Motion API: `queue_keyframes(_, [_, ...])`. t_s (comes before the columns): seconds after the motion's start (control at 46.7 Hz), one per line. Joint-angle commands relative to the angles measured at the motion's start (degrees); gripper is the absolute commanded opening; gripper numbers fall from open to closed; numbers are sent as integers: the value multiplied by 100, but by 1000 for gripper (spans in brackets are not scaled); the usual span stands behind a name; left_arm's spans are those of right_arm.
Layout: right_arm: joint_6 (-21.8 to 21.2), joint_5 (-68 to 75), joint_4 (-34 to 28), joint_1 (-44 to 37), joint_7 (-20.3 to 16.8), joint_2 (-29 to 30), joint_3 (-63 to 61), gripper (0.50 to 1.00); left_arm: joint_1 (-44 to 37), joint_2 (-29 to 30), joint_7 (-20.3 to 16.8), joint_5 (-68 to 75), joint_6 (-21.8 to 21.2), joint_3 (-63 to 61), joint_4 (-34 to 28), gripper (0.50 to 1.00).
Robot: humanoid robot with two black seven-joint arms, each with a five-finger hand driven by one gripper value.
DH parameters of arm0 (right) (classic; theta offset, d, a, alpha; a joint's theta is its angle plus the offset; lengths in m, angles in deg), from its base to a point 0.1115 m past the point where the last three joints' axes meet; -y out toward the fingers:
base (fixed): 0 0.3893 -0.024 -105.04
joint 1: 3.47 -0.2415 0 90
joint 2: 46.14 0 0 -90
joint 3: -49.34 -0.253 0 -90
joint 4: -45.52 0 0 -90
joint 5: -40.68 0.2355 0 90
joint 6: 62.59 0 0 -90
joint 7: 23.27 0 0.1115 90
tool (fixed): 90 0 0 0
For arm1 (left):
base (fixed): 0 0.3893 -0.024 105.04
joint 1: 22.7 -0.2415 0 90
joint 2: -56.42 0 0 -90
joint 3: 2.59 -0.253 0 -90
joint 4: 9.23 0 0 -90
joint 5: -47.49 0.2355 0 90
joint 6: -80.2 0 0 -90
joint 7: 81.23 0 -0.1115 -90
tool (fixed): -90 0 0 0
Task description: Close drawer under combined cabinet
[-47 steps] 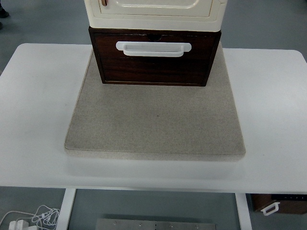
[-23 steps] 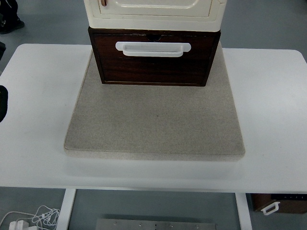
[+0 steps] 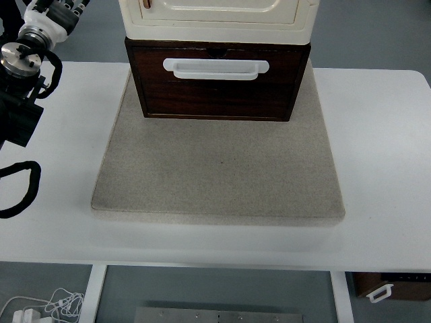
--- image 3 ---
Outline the white and black robot palm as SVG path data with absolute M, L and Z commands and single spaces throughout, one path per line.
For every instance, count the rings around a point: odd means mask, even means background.
M 74 31 L 81 9 L 90 0 L 31 1 L 24 12 L 22 39 L 34 42 L 64 42 Z

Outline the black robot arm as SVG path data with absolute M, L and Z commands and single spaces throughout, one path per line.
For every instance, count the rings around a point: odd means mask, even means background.
M 57 88 L 63 64 L 53 52 L 74 31 L 88 1 L 31 1 L 13 40 L 1 43 L 1 143 L 25 147 L 43 113 L 35 101 Z

